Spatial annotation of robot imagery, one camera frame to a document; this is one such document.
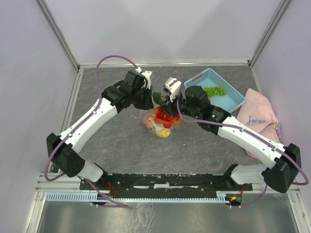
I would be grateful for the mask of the green grape bunch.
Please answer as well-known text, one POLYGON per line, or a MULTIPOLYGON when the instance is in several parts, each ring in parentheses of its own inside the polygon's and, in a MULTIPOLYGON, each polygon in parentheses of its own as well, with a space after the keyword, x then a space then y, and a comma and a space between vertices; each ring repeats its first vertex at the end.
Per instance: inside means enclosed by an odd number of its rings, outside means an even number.
POLYGON ((214 96, 225 96, 226 91, 220 86, 207 87, 205 86, 203 90, 207 93, 209 98, 214 96))

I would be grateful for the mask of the orange pink peach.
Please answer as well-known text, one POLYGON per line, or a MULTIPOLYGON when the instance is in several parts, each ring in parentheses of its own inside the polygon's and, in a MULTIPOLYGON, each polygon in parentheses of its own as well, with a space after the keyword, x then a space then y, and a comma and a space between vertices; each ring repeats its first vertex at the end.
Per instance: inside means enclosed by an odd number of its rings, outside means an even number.
POLYGON ((152 129, 154 127, 153 125, 153 122, 150 120, 152 116, 150 114, 146 114, 144 117, 143 117, 143 123, 145 124, 145 126, 148 128, 148 129, 152 129))

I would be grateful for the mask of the clear orange zip top bag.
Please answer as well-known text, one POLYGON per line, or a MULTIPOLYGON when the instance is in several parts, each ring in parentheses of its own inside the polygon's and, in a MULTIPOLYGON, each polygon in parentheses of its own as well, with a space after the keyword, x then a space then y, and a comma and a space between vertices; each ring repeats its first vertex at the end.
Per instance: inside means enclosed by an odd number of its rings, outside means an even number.
POLYGON ((160 107, 155 107, 143 116, 142 122, 147 129, 160 138, 167 138, 171 135, 172 129, 180 127, 181 116, 171 116, 160 107))

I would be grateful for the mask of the red strawberry bunch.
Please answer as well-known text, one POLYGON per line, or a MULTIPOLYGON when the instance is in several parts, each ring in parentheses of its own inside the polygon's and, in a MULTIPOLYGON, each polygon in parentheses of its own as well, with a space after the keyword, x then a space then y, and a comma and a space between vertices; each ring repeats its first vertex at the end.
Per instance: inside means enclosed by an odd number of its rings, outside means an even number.
POLYGON ((164 129, 170 129, 171 127, 180 127, 180 115, 173 117, 168 113, 168 110, 164 110, 165 96, 162 95, 160 92, 154 92, 152 94, 152 98, 154 103, 157 105, 153 109, 152 118, 154 122, 158 125, 161 125, 164 129))

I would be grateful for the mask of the yellow mango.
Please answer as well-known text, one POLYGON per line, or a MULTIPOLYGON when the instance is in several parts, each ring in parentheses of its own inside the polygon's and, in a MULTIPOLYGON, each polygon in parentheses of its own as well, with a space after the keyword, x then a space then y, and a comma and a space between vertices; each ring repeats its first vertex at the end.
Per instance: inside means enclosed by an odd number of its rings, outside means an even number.
POLYGON ((170 129, 164 129, 164 130, 155 131, 155 133, 160 138, 167 138, 171 135, 171 130, 170 129))

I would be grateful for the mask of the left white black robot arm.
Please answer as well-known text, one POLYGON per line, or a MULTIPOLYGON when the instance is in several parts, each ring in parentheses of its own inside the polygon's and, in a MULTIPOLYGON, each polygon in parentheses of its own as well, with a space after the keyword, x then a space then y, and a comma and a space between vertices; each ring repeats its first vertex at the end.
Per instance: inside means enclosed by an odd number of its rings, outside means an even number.
POLYGON ((150 71, 127 72, 124 80, 100 92, 99 99, 76 123, 59 135, 51 133, 47 137, 48 162, 70 178, 79 176, 89 180, 96 189, 105 188, 106 172, 83 159, 79 152, 100 127, 123 109, 130 105, 141 110, 153 107, 151 74, 150 71))

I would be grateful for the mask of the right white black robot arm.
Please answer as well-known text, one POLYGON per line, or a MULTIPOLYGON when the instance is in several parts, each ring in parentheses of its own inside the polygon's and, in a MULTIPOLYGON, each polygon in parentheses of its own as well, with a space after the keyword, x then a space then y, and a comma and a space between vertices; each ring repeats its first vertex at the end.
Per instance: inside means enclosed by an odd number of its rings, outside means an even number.
POLYGON ((253 154, 260 165, 234 165, 231 173, 223 177, 223 184, 234 190, 240 184, 265 183, 279 193, 286 193, 302 173, 300 148, 293 143, 285 146, 251 130, 226 110, 210 103, 200 86, 188 87, 184 94, 182 83, 166 84, 162 109, 175 117, 189 116, 203 130, 228 139, 253 154))

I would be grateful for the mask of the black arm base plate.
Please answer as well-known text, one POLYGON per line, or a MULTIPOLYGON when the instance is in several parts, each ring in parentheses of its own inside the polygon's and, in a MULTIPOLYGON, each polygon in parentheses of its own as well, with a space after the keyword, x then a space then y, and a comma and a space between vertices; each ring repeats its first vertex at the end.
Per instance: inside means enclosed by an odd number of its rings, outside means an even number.
POLYGON ((93 184, 111 191, 116 198, 215 198, 216 193, 252 191, 251 184, 240 185, 228 175, 213 174, 121 174, 106 175, 93 184))

